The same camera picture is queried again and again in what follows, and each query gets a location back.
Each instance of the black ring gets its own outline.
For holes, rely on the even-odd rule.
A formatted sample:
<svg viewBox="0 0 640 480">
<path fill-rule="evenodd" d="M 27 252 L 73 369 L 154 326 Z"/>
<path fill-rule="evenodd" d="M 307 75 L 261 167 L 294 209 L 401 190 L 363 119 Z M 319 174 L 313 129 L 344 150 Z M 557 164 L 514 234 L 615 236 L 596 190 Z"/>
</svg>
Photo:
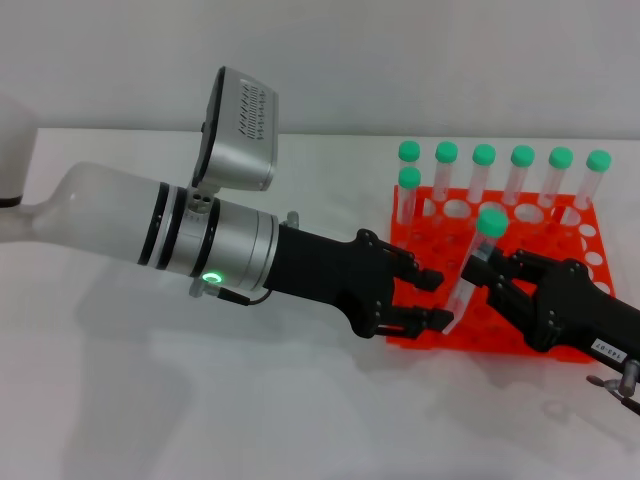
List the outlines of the black ring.
<svg viewBox="0 0 640 480">
<path fill-rule="evenodd" d="M 162 246 L 162 252 L 160 252 L 160 259 L 156 268 L 158 270 L 164 270 L 169 265 L 171 255 L 173 255 L 173 247 L 176 245 L 178 238 L 178 232 L 180 231 L 180 224 L 182 223 L 182 215 L 184 214 L 184 208 L 187 205 L 187 189 L 178 187 L 176 192 L 176 199 L 173 202 L 173 211 L 171 213 L 171 223 L 169 223 L 169 230 L 167 230 L 167 236 L 164 239 L 164 245 Z"/>
<path fill-rule="evenodd" d="M 22 195 L 13 198 L 0 198 L 0 208 L 17 207 L 22 202 Z"/>
<path fill-rule="evenodd" d="M 151 257 L 151 252 L 153 252 L 153 247 L 155 246 L 156 239 L 158 238 L 158 231 L 162 224 L 164 208 L 167 206 L 167 198 L 169 198 L 169 184 L 162 182 L 158 188 L 156 206 L 153 208 L 153 215 L 151 216 L 151 222 L 149 222 L 149 229 L 147 230 L 147 238 L 144 239 L 144 245 L 142 246 L 142 252 L 140 252 L 138 265 L 146 265 L 149 263 L 149 257 Z"/>
<path fill-rule="evenodd" d="M 207 229 L 202 239 L 202 245 L 200 246 L 200 253 L 193 266 L 193 270 L 189 274 L 190 277 L 199 277 L 202 275 L 202 270 L 207 264 L 209 254 L 211 253 L 211 246 L 213 245 L 213 238 L 216 236 L 216 229 L 218 228 L 218 220 L 220 219 L 220 200 L 214 198 L 213 205 L 211 206 L 211 212 L 209 212 L 209 221 L 207 222 Z"/>
</svg>

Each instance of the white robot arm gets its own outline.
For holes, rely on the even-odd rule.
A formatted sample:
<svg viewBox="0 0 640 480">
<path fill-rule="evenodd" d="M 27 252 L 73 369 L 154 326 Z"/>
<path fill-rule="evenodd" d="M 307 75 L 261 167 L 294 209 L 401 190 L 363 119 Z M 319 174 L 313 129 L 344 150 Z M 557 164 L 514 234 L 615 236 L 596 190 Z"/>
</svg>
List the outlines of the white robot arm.
<svg viewBox="0 0 640 480">
<path fill-rule="evenodd" d="M 279 225 L 274 215 L 216 198 L 220 188 L 266 190 L 277 157 L 278 96 L 230 68 L 218 72 L 187 188 L 80 163 L 51 198 L 23 205 L 36 124 L 0 107 L 0 241 L 39 241 L 169 270 L 249 305 L 261 287 L 335 305 L 362 337 L 442 330 L 450 312 L 392 305 L 394 278 L 434 290 L 439 272 L 360 230 L 340 243 Z"/>
</svg>

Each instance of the green led light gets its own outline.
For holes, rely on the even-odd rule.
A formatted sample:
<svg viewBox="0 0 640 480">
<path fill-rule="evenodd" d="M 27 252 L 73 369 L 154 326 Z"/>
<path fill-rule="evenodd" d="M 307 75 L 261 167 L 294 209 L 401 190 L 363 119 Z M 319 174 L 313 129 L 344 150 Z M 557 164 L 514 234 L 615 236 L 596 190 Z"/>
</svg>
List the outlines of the green led light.
<svg viewBox="0 0 640 480">
<path fill-rule="evenodd" d="M 222 283 L 222 275 L 216 272 L 205 273 L 202 279 L 207 283 Z"/>
</svg>

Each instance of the black cable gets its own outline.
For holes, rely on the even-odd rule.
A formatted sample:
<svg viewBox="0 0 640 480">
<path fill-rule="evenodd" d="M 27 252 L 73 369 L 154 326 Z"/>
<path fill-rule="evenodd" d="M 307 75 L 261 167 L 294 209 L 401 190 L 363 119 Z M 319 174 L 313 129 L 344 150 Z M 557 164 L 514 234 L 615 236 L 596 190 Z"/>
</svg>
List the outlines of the black cable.
<svg viewBox="0 0 640 480">
<path fill-rule="evenodd" d="M 273 290 L 269 290 L 267 293 L 265 293 L 263 296 L 261 296 L 257 300 L 251 300 L 249 302 L 249 305 L 258 305 L 259 303 L 264 302 L 267 298 L 271 296 L 271 292 L 273 292 Z"/>
<path fill-rule="evenodd" d="M 244 295 L 241 295 L 232 290 L 229 290 L 228 288 L 223 287 L 220 289 L 220 292 L 218 292 L 218 298 L 220 300 L 225 300 L 227 302 L 236 303 L 238 305 L 244 305 L 245 307 L 248 307 L 248 306 L 258 305 L 259 303 L 264 302 L 267 298 L 269 298 L 269 295 L 271 295 L 271 292 L 272 291 L 269 290 L 262 297 L 256 300 L 251 300 L 249 297 L 245 297 Z"/>
</svg>

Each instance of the white wall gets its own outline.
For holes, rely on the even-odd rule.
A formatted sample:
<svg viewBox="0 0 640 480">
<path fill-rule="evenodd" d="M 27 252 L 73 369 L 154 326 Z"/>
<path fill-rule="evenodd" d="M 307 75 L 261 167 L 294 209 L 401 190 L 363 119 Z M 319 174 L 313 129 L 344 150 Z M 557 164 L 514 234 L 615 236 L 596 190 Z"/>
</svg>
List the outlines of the white wall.
<svg viewBox="0 0 640 480">
<path fill-rule="evenodd" d="M 3 0 L 0 85 L 47 126 L 199 128 L 216 69 L 287 132 L 640 136 L 634 0 Z"/>
</svg>

